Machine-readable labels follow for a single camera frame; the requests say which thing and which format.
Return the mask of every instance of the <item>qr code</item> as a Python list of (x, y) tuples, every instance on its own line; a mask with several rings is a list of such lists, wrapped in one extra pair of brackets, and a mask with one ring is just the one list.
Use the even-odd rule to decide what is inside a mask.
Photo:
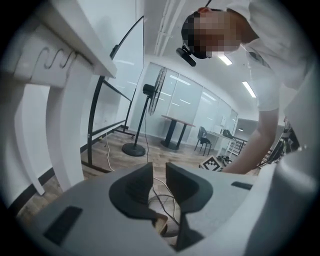
[(220, 164), (213, 156), (211, 156), (209, 159), (207, 159), (201, 165), (204, 169), (209, 170), (209, 171), (219, 171), (221, 169)]

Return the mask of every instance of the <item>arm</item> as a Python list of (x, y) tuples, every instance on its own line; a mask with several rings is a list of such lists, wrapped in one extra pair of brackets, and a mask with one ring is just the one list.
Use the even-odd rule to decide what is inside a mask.
[(254, 169), (268, 153), (275, 141), (279, 109), (260, 111), (258, 127), (235, 161), (223, 169), (224, 173), (246, 174)]

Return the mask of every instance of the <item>chair backrest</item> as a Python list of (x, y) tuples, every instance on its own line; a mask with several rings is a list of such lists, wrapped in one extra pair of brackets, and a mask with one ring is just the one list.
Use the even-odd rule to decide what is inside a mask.
[(204, 127), (200, 126), (199, 128), (199, 132), (198, 132), (198, 140), (200, 140), (201, 138), (205, 138), (207, 136), (207, 131)]

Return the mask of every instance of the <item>ear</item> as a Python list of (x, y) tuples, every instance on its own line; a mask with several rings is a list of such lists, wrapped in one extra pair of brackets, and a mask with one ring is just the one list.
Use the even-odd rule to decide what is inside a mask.
[(203, 14), (203, 13), (211, 13), (212, 10), (209, 7), (201, 7), (198, 9), (198, 13)]

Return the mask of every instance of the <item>headset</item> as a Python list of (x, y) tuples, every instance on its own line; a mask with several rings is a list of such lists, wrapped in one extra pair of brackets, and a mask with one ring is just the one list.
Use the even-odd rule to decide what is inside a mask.
[[(211, 3), (212, 0), (209, 0), (208, 3), (205, 5), (205, 7), (208, 7), (208, 5)], [(221, 9), (211, 9), (216, 12), (222, 12)], [(211, 55), (208, 55), (205, 51), (196, 52), (189, 48), (189, 46), (183, 42), (182, 47), (179, 47), (176, 49), (176, 53), (183, 58), (191, 67), (196, 66), (196, 61), (192, 58), (192, 55), (196, 57), (197, 59), (207, 59), (212, 58)]]

